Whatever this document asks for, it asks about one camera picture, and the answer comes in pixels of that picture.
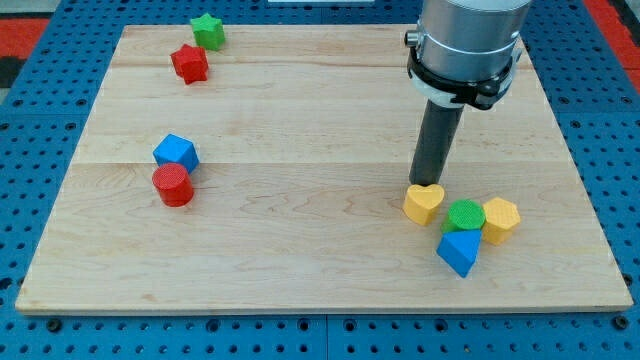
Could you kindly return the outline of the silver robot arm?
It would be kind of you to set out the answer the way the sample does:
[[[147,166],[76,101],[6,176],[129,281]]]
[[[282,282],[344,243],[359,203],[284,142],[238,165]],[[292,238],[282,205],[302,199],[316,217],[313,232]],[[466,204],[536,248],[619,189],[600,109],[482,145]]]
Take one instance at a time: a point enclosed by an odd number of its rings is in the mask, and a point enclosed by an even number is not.
[[[424,0],[405,33],[415,88],[445,108],[490,109],[508,91],[530,0]]]

